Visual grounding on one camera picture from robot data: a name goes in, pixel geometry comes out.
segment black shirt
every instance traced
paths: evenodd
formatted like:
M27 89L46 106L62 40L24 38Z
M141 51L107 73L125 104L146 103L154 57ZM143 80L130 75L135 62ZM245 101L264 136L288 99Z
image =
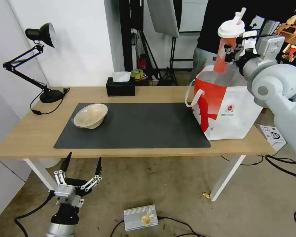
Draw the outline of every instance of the black shirt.
M252 3L244 3L240 0L209 0L200 37L197 40L197 47L217 53L220 42L220 37L217 34L218 28L224 21L233 19L234 13L240 12L242 7L247 8L242 17L247 28L256 15L268 20L286 22L294 15L296 0L290 0L285 6L275 0L255 0Z

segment bag handle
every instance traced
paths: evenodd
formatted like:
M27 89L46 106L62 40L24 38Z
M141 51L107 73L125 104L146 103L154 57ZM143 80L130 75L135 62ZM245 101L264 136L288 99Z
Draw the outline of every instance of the bag handle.
M186 107L188 107L188 108L193 107L194 105L196 105L196 103L197 103L198 99L201 97L201 95L205 95L205 92L204 92L203 90L199 89L199 90L196 92L196 94L195 94L195 96L194 96L194 98L193 98L191 104L188 104L188 103L187 103L187 98L188 98L188 95L190 94L190 90L191 90L191 87L192 87L192 83L193 83L193 82L195 82L195 79L194 79L193 81L191 81L191 83L190 83L190 85L188 86L188 89L187 89L187 91L186 91L186 93L185 93L185 105L186 105Z

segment lamp arm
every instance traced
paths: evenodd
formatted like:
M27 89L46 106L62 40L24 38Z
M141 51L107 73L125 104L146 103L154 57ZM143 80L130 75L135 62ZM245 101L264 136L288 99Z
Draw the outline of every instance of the lamp arm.
M23 73L19 72L16 70L16 67L22 65L23 63L26 63L27 61L31 60L32 58L35 58L36 56L40 55L41 53L43 53L43 48L44 46L41 45L41 44L38 44L38 45L35 45L32 49L26 51L25 53L17 56L16 58L12 59L11 61L9 62L6 62L3 64L3 68L5 70L8 70L12 73L14 73L15 75L23 78L24 80L32 83L33 85L41 88L42 90L48 90L48 87L47 85L43 85L41 83L39 83L38 81L34 80L34 79L31 79L29 78L28 76L24 75ZM23 59L23 60L18 60L19 58L23 57L24 55L34 51L34 50L38 50L38 52L34 55L32 55L31 57L27 58L27 59Z

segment black tissue box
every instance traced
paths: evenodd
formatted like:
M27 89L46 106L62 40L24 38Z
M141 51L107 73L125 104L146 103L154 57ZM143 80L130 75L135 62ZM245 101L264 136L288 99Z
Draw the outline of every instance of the black tissue box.
M128 82L114 82L112 77L106 83L108 96L135 96L135 78L130 77Z

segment ceramic bowl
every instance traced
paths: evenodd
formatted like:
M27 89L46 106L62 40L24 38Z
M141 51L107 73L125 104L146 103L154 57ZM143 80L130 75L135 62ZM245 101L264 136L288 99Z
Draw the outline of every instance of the ceramic bowl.
M102 123L108 110L105 104L90 104L75 115L73 123L76 127L95 129Z

